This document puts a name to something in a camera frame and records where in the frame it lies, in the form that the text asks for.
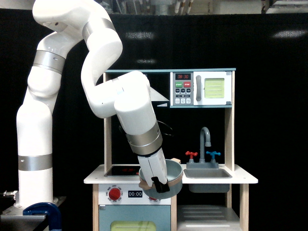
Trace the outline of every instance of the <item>red stop button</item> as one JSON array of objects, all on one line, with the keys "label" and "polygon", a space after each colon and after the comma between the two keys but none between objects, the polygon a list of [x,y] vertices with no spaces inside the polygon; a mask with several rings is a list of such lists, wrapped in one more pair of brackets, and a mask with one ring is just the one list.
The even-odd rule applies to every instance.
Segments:
[{"label": "red stop button", "polygon": [[190,82],[184,82],[184,87],[185,88],[190,88],[191,87],[191,83]]}]

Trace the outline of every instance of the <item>toy stove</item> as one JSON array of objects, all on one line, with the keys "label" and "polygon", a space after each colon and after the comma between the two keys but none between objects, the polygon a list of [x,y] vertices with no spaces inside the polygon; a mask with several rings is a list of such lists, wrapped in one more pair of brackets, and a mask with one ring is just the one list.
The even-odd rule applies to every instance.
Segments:
[{"label": "toy stove", "polygon": [[112,166],[105,177],[138,177],[139,170],[140,166]]},{"label": "toy stove", "polygon": [[99,230],[165,231],[171,228],[171,199],[157,200],[139,188],[139,166],[112,166],[99,184]]}]

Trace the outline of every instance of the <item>white countertop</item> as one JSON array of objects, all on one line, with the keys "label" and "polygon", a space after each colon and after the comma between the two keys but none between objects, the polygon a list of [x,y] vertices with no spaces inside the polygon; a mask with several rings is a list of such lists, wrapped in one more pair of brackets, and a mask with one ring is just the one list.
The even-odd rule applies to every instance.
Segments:
[{"label": "white countertop", "polygon": [[[136,165],[116,165],[116,166],[136,166]],[[224,164],[219,164],[219,168],[226,170],[232,178],[228,179],[191,179],[183,174],[183,184],[256,184],[258,179],[246,172],[244,169],[235,165],[235,171],[232,172]],[[104,165],[99,165],[87,178],[84,179],[85,184],[139,184],[139,177],[105,177]]]}]

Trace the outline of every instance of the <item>toy microwave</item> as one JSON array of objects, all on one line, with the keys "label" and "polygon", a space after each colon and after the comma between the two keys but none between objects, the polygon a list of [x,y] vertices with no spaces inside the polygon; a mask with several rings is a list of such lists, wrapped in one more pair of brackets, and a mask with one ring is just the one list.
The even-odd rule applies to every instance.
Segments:
[{"label": "toy microwave", "polygon": [[232,105],[232,71],[170,72],[170,106]]}]

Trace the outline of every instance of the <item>wooden post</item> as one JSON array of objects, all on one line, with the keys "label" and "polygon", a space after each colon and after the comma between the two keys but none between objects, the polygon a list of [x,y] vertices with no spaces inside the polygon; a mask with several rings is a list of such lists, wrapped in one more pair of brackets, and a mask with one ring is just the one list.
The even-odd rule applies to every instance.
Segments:
[{"label": "wooden post", "polygon": [[240,184],[240,226],[248,231],[249,222],[249,184]]},{"label": "wooden post", "polygon": [[[103,74],[103,81],[110,80],[110,77]],[[107,172],[112,165],[111,156],[111,117],[104,119],[104,170]]]},{"label": "wooden post", "polygon": [[93,206],[93,231],[99,231],[99,213],[98,213],[98,184],[93,184],[92,194],[92,206]]},{"label": "wooden post", "polygon": [[171,231],[177,231],[177,196],[171,198]]},{"label": "wooden post", "polygon": [[232,184],[230,184],[230,190],[225,193],[225,202],[227,208],[232,208]]},{"label": "wooden post", "polygon": [[234,171],[235,73],[232,71],[232,108],[225,109],[225,166]]}]

